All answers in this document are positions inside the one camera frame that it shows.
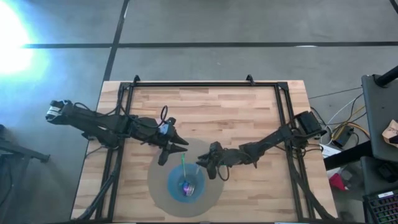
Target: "yellow cable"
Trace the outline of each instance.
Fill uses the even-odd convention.
[[[363,131],[363,133],[365,133],[365,135],[367,135],[370,138],[370,134],[364,128],[362,128],[360,125],[352,124],[352,123],[348,123],[347,125],[351,126],[351,127],[354,127],[354,128],[360,129],[361,131]]]
[[[355,114],[357,114],[358,112],[360,112],[363,108],[365,108],[365,106],[362,106],[362,107],[360,107],[360,108],[358,108],[357,110],[355,110],[354,112],[353,112],[353,114],[351,114],[351,116],[349,117],[350,119],[355,115]],[[349,121],[345,121],[344,123],[341,123],[341,124],[339,124],[335,129],[333,129],[333,130],[336,130],[336,129],[338,129],[340,126],[346,126],[347,125],[347,122],[349,122]],[[343,130],[344,130],[344,127],[343,128],[341,128],[336,134],[332,134],[331,135],[331,137],[332,137],[332,139],[333,140],[336,140],[336,138],[335,138],[335,136],[340,136],[340,134],[343,132]]]
[[[349,118],[352,118],[354,116],[354,114],[360,112],[363,108],[365,108],[365,106],[358,108]]]

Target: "wire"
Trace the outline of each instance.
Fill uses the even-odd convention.
[[[314,112],[317,114],[317,116],[319,117],[319,119],[320,119],[320,121],[321,121],[321,124],[323,124],[323,125],[325,126],[325,129],[328,129],[328,130],[329,130],[328,134],[329,134],[329,138],[331,138],[331,134],[333,133],[333,131],[331,130],[331,128],[330,128],[329,126],[326,125],[325,120],[322,119],[320,113],[319,113],[315,108],[313,108],[313,107],[311,106],[311,110],[314,110]]]
[[[137,124],[140,124],[140,125],[142,125],[142,126],[144,126],[144,127],[147,127],[147,128],[158,128],[158,127],[160,127],[162,124],[166,123],[167,112],[169,111],[169,107],[168,107],[167,105],[164,105],[163,108],[162,108],[162,111],[160,112],[160,120],[161,120],[161,122],[160,122],[157,126],[149,126],[149,125],[146,125],[146,124],[144,124],[144,123],[138,121],[136,118],[133,118],[133,117],[130,116],[129,114],[127,114],[127,113],[126,113],[126,110],[123,108],[123,106],[120,106],[120,109],[123,111],[123,113],[124,113],[128,118],[131,119],[131,121],[133,121],[133,122],[135,122],[135,123],[137,123]]]
[[[363,116],[365,116],[365,115],[366,115],[366,112],[365,112],[365,113],[363,113],[361,116],[359,116],[359,117],[355,118],[355,119],[354,119],[354,120],[352,120],[351,122],[357,121],[359,118],[362,118],[362,117],[363,117]],[[329,125],[336,125],[336,124],[343,124],[343,123],[345,123],[345,121],[343,121],[343,122],[340,122],[340,123],[329,124]]]
[[[334,95],[334,94],[337,94],[337,93],[344,93],[344,92],[346,92],[346,91],[357,90],[357,89],[360,89],[360,88],[362,88],[362,87],[351,88],[351,89],[348,89],[348,90],[341,90],[341,91],[337,91],[337,92],[333,92],[333,93],[328,93],[328,94],[324,94],[324,95],[319,95],[319,96],[313,96],[313,97],[309,97],[308,99],[311,100],[311,99],[315,99],[315,98],[319,98],[319,97],[323,97],[323,96],[330,96],[330,95]]]
[[[357,146],[357,145],[359,144],[359,136],[358,136],[358,134],[356,134],[356,133],[353,133],[353,135],[356,136],[356,143],[355,143],[355,146]]]
[[[96,151],[98,151],[98,150],[100,150],[100,149],[102,149],[102,148],[104,148],[104,146],[100,146],[99,148],[97,148],[97,149],[95,149],[95,150],[93,150],[93,151],[87,153],[86,156],[85,156],[85,159],[86,159],[90,154],[92,154],[92,153],[94,153],[94,152],[96,152]]]
[[[240,153],[240,154],[242,154],[242,155],[245,155],[247,158],[249,158],[249,159],[251,160],[251,162],[254,162],[254,159],[253,159],[249,154],[247,154],[247,153],[245,153],[245,152],[242,152],[242,151],[238,151],[238,153]],[[230,154],[230,155],[228,155],[228,156],[222,157],[222,158],[220,159],[220,161],[218,161],[217,166],[216,166],[217,174],[218,174],[218,176],[220,177],[220,179],[223,180],[223,181],[227,181],[227,180],[229,179],[229,167],[226,166],[227,176],[226,176],[226,178],[224,178],[224,177],[221,175],[221,173],[220,173],[220,165],[221,165],[221,162],[223,162],[226,158],[231,157],[231,156],[235,156],[235,154]]]
[[[73,106],[75,106],[75,107],[78,107],[77,105],[82,105],[82,107],[84,107],[84,108],[86,108],[88,111],[92,112],[96,117],[107,116],[107,115],[109,115],[109,114],[115,112],[115,111],[116,111],[116,108],[118,107],[118,104],[116,104],[116,107],[115,107],[113,110],[111,110],[111,111],[109,111],[109,112],[107,112],[107,113],[105,113],[105,114],[98,115],[98,112],[89,109],[89,107],[87,107],[87,106],[86,106],[85,104],[83,104],[83,103],[76,102],[76,103],[73,104]]]
[[[0,201],[0,208],[2,207],[2,205],[4,204],[4,202],[7,200],[8,195],[9,195],[10,192],[11,192],[12,186],[14,185],[14,184],[12,183],[11,165],[10,165],[9,161],[7,161],[7,159],[3,159],[3,161],[5,161],[5,163],[6,163],[7,166],[8,166],[8,174],[9,174],[10,187],[8,188],[8,191],[7,191],[7,193],[5,194],[4,198]]]
[[[322,124],[323,124],[323,125],[326,125],[325,121],[322,119],[322,117],[321,117],[321,115],[319,114],[319,112],[318,112],[315,108],[313,108],[312,106],[311,106],[311,110],[313,110],[313,111],[317,114],[317,116],[318,116],[319,119],[321,120]]]
[[[333,115],[331,118],[330,118],[330,120],[328,121],[328,123],[326,124],[326,127],[324,128],[324,129],[326,129],[327,127],[329,127],[329,125],[332,125],[331,124],[331,121],[333,121],[333,119],[336,117],[336,115],[338,115],[339,113],[340,113],[340,111],[342,111],[344,108],[346,108],[349,104],[351,104],[352,102],[354,102],[355,100],[357,99],[357,97],[356,98],[354,98],[353,100],[351,100],[350,102],[348,102],[344,107],[342,107],[340,110],[338,110],[336,113],[335,113],[335,115]],[[328,142],[328,144],[326,144],[327,146],[328,145],[330,145],[330,143],[332,142],[332,139],[330,139],[330,141]]]
[[[306,153],[310,152],[310,151],[321,151],[321,152],[323,152],[323,146],[321,146],[320,144],[307,144],[307,146],[318,146],[320,148],[319,149],[302,149],[301,151],[299,151],[301,153],[302,157],[304,157],[306,155]],[[276,148],[278,148],[278,149],[280,149],[282,151],[286,151],[286,149],[284,149],[284,148],[282,148],[280,146],[274,146],[274,147],[276,147]]]
[[[353,122],[349,122],[347,125],[354,127],[354,128],[358,128],[366,135],[366,137],[368,137],[370,139],[370,134],[364,128],[362,128],[360,125],[353,123]]]
[[[119,106],[120,109],[123,111],[123,113],[124,113],[131,121],[133,121],[133,122],[135,122],[135,123],[138,123],[138,124],[140,124],[140,125],[142,125],[142,126],[144,126],[144,127],[147,127],[147,128],[159,128],[162,124],[166,123],[167,112],[169,111],[169,107],[167,107],[167,105],[163,106],[162,111],[160,112],[160,120],[161,120],[161,122],[160,122],[157,126],[149,126],[149,125],[143,124],[142,122],[138,121],[136,118],[133,118],[132,116],[130,116],[130,115],[126,112],[126,110],[123,108],[123,106],[121,105],[121,102],[122,102],[122,99],[121,99],[121,92],[123,92],[124,90],[127,90],[127,89],[128,89],[128,88],[122,88],[121,91],[118,92],[118,102],[116,103],[116,107],[115,107],[113,110],[111,110],[111,111],[109,111],[109,112],[107,112],[107,113],[105,113],[105,114],[98,115],[98,112],[89,109],[89,107],[87,107],[85,104],[80,103],[80,102],[74,103],[73,106],[81,105],[82,107],[84,107],[84,108],[87,109],[88,111],[92,112],[96,117],[107,116],[107,115],[109,115],[109,114],[115,112],[116,109],[117,109],[118,106]]]
[[[357,96],[357,97],[355,98],[355,100],[354,100],[354,102],[353,102],[353,105],[351,106],[351,113],[349,114],[349,118],[347,119],[347,121],[349,121],[349,120],[352,118],[352,116],[353,116],[354,114],[356,114],[358,111],[360,111],[361,109],[363,109],[363,108],[365,107],[365,106],[363,106],[362,108],[356,110],[356,111],[353,113],[355,102],[356,102],[356,100],[359,99],[359,97],[361,97],[362,95],[363,95],[363,93],[361,93],[359,96]]]

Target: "red object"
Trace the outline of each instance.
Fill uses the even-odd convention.
[[[330,177],[329,183],[331,186],[337,187],[340,190],[346,190],[343,180],[339,174],[334,174],[332,177]]]

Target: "concrete floor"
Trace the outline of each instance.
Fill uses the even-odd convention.
[[[8,5],[19,18],[29,36],[24,43],[69,44],[111,43],[122,4],[10,0],[0,6]],[[393,41],[398,40],[397,22],[388,0],[136,0],[127,10],[121,42]],[[16,39],[12,32],[5,33],[9,40]],[[20,145],[51,154],[47,164],[31,162],[19,202],[23,212],[10,214],[9,223],[69,219],[87,141],[80,131],[49,124],[44,116],[51,100],[69,99],[95,108],[109,52],[21,50],[19,54],[30,55],[30,65],[18,72],[0,71],[0,123]],[[20,65],[25,57],[15,58]],[[251,74],[256,80],[305,80],[311,97],[360,86],[361,75],[384,73],[397,65],[397,58],[398,47],[119,49],[110,80],[132,80],[134,75],[142,80],[242,80]],[[3,59],[0,68],[12,65],[12,57]],[[360,93],[310,102],[329,120]],[[348,113],[335,120],[344,120]],[[358,123],[367,128],[366,119]]]

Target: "wooden table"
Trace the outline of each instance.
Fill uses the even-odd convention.
[[[111,111],[116,106],[119,84],[104,82],[99,112]],[[288,81],[288,84],[294,113],[310,110],[304,82]],[[287,117],[285,101],[282,101]],[[275,91],[269,87],[136,87],[131,114],[158,118],[163,105],[169,107],[168,116],[177,119],[176,128],[181,137],[209,143],[219,141],[228,148],[258,141],[280,126]],[[91,142],[88,152],[98,146],[98,142]],[[214,207],[197,217],[179,218],[157,208],[149,195],[147,171],[157,150],[148,145],[141,146],[134,139],[126,140],[114,222],[297,221],[284,151],[268,150],[260,158],[258,169],[234,166]],[[72,218],[82,214],[98,193],[105,157],[106,150],[103,149],[85,160]],[[304,160],[312,192],[328,212],[337,217],[321,152],[311,151]],[[307,217],[302,194],[301,202]],[[105,201],[104,215],[107,206]]]

